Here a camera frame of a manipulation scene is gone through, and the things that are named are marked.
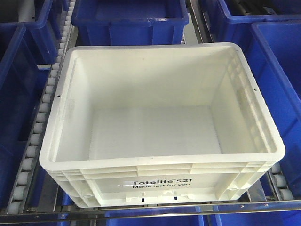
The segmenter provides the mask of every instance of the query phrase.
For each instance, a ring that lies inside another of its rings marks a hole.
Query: white roller
[[[65,43],[66,41],[67,41],[67,38],[66,37],[62,37],[61,42]]]
[[[289,189],[280,189],[279,190],[281,198],[283,200],[293,200],[293,194]]]
[[[43,130],[44,130],[44,124],[43,123],[34,124],[34,127],[33,127],[34,133],[41,134],[43,132]]]
[[[51,102],[51,95],[50,94],[44,94],[43,95],[43,102],[44,103],[50,103]]]
[[[67,37],[68,36],[68,32],[62,32],[62,36],[63,37]]]
[[[54,86],[55,85],[55,78],[54,77],[50,77],[47,81],[47,85],[49,86]]]
[[[46,121],[46,113],[38,113],[37,122],[44,123]]]
[[[279,162],[275,163],[272,166],[271,171],[272,171],[272,173],[280,173],[281,172],[280,163]]]
[[[58,55],[59,55],[60,57],[63,55],[63,53],[64,53],[64,50],[63,50],[63,49],[59,49],[59,50],[58,50]]]
[[[69,26],[64,26],[63,30],[67,32],[67,31],[69,31],[69,28],[70,28]]]
[[[14,200],[23,200],[25,186],[16,187],[13,194]]]
[[[54,86],[46,86],[45,87],[45,93],[46,94],[52,94],[53,93],[53,89],[54,89]]]
[[[286,179],[281,174],[275,174],[274,178],[276,180],[277,187],[285,187],[286,186]]]
[[[50,77],[55,78],[57,76],[58,70],[51,70]]]
[[[57,62],[61,62],[61,60],[62,60],[62,54],[61,54],[61,55],[58,55],[58,56],[56,57],[56,61],[57,61]]]
[[[19,173],[17,183],[18,185],[26,185],[28,180],[29,172],[21,172]]]
[[[24,171],[30,171],[32,169],[32,158],[24,159],[22,162],[22,169]]]
[[[40,134],[32,134],[30,136],[30,144],[31,145],[39,145],[40,143]]]
[[[60,43],[60,49],[64,49],[65,48],[65,43]]]
[[[34,158],[36,156],[36,154],[37,154],[37,146],[28,146],[27,147],[26,157]]]
[[[60,66],[60,63],[55,63],[55,64],[52,65],[52,69],[53,70],[58,70],[59,66]]]
[[[8,207],[8,213],[17,214],[19,212],[20,205],[20,202],[12,202]]]
[[[42,103],[40,105],[40,112],[41,113],[47,113],[49,110],[50,105],[48,103]]]

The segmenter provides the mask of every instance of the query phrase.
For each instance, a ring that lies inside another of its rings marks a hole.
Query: label area
[[[190,186],[192,179],[164,179],[152,181],[132,181],[132,188],[180,187]]]

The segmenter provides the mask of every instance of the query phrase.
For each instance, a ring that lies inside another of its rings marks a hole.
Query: shelf rack
[[[42,99],[40,101],[40,110],[37,112],[35,122],[47,123],[47,115],[50,112],[50,106],[57,81],[60,76],[61,67],[66,51],[76,45],[78,31],[71,25],[71,15],[76,0],[71,0],[69,11],[62,15],[63,38],[58,43],[58,57],[55,64],[51,66],[49,79],[44,89]],[[202,8],[198,0],[187,0],[187,9],[191,15],[192,24],[198,43],[214,42],[214,38],[209,33],[208,24],[206,23],[206,13],[202,12]],[[40,149],[44,131],[37,131],[35,123],[32,126],[31,135],[27,142],[27,146],[35,146]],[[272,170],[269,170],[264,177],[268,181],[272,195],[266,195],[260,181],[257,181],[247,192],[244,197],[238,201],[230,202],[202,202],[202,203],[183,203],[177,205],[141,205],[128,207],[99,207],[81,209],[70,202],[62,202],[67,195],[62,192],[57,183],[48,175],[42,184],[38,206],[30,206],[31,199],[36,195],[34,188],[37,186],[37,177],[39,172],[43,170],[38,161],[38,153],[36,154],[32,170],[29,173],[29,182],[24,190],[24,199],[18,204],[14,204],[13,193],[17,185],[15,181],[8,207],[0,210],[0,224],[15,223],[37,223],[37,222],[62,222],[71,221],[71,224],[77,225],[77,222],[87,222],[85,225],[103,225],[105,220],[117,217],[106,217],[105,213],[112,210],[127,209],[150,209],[161,207],[182,207],[193,206],[200,207],[200,213],[170,213],[157,215],[131,215],[121,218],[137,218],[137,217],[166,217],[166,216],[187,216],[187,215],[211,215],[211,214],[227,214],[227,213],[255,213],[255,212],[273,212],[273,211],[290,211],[301,210],[301,199],[295,197],[294,200],[285,201],[279,192]]]

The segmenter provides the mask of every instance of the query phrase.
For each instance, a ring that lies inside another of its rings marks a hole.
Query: metal rail
[[[153,209],[162,207],[200,207],[205,209],[201,212],[185,212],[182,213],[164,213],[155,215],[139,215],[132,211],[131,216],[107,217],[105,213],[113,210],[128,210],[129,207],[123,208],[95,208],[82,209],[76,211],[57,211],[47,213],[30,213],[17,215],[0,215],[0,224],[15,223],[37,223],[37,222],[60,222],[60,221],[83,221],[83,220],[107,220],[113,218],[141,218],[141,217],[171,217],[171,216],[194,216],[194,215],[212,215],[212,214],[228,214],[228,213],[256,213],[256,212],[277,212],[289,210],[301,210],[301,201],[277,201],[277,202],[242,202],[242,203],[220,203],[220,204],[189,204],[189,205],[163,205],[157,207],[132,207],[132,210]]]

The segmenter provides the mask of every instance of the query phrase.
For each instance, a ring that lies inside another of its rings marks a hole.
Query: plastic tote
[[[44,85],[22,25],[0,24],[0,207],[4,207],[14,183],[30,127],[27,121]]]
[[[40,164],[80,207],[144,205],[238,199],[284,154],[235,44],[81,47]]]
[[[298,225],[299,211],[210,215],[212,226],[287,226]]]
[[[10,6],[6,9],[9,14],[0,14],[1,22],[7,22],[12,26],[22,23],[26,26],[28,33],[24,39],[33,53],[36,64],[54,63],[57,56],[57,39],[61,39],[61,12],[57,10],[57,4],[53,4],[53,0],[4,0],[0,6]]]
[[[277,11],[275,15],[237,16],[230,2],[235,0],[202,0],[208,13],[210,33],[217,42],[234,42],[245,51],[252,39],[251,23],[264,21],[301,20],[301,1],[270,0],[268,6]]]
[[[77,0],[72,24],[86,46],[180,44],[185,0]]]
[[[107,211],[106,217],[124,217],[124,216],[136,216],[136,215],[157,215],[168,213],[197,213],[201,212],[198,207],[173,207],[173,208],[153,208],[153,209],[137,209],[137,210],[117,210]],[[170,217],[141,217],[141,218],[124,218],[124,219],[109,219],[106,222],[106,226],[204,226],[203,216],[170,216]]]
[[[300,196],[301,21],[257,23],[252,33],[246,57],[286,146],[281,169]]]

